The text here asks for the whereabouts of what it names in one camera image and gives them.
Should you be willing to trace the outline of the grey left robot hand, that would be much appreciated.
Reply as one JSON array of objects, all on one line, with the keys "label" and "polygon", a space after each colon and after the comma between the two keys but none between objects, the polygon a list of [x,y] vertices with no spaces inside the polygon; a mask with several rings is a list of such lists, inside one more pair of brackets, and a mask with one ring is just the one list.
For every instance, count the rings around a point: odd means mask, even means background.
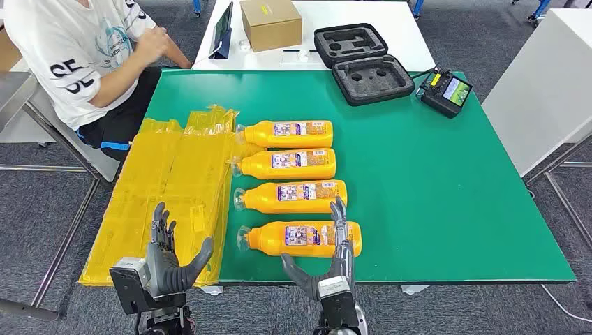
[{"label": "grey left robot hand", "polygon": [[151,220],[150,242],[146,261],[151,274],[149,292],[153,297],[186,292],[193,286],[214,252],[212,236],[204,239],[199,253],[181,266],[175,253],[176,221],[169,221],[170,212],[159,202]]}]

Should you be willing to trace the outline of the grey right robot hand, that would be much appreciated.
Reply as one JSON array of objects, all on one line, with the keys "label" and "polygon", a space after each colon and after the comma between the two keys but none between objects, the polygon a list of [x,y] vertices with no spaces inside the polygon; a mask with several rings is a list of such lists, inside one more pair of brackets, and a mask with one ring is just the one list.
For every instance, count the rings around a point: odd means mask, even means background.
[{"label": "grey right robot hand", "polygon": [[337,196],[334,202],[330,202],[330,209],[332,211],[331,217],[334,220],[335,248],[330,268],[325,274],[310,276],[295,264],[291,255],[287,253],[281,254],[283,271],[293,283],[304,291],[307,297],[317,302],[322,299],[322,292],[318,287],[321,281],[331,281],[332,278],[339,278],[339,282],[345,282],[339,288],[352,290],[354,286],[353,265],[355,256],[353,242],[348,238],[346,206],[343,200]]}]

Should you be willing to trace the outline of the person's right hand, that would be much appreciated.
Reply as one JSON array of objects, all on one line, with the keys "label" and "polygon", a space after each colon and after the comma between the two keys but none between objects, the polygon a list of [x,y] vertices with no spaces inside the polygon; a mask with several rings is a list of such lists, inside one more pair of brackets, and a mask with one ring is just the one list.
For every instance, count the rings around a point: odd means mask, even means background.
[{"label": "person's right hand", "polygon": [[143,66],[148,66],[166,53],[168,40],[165,28],[146,29],[136,43],[134,54]]}]

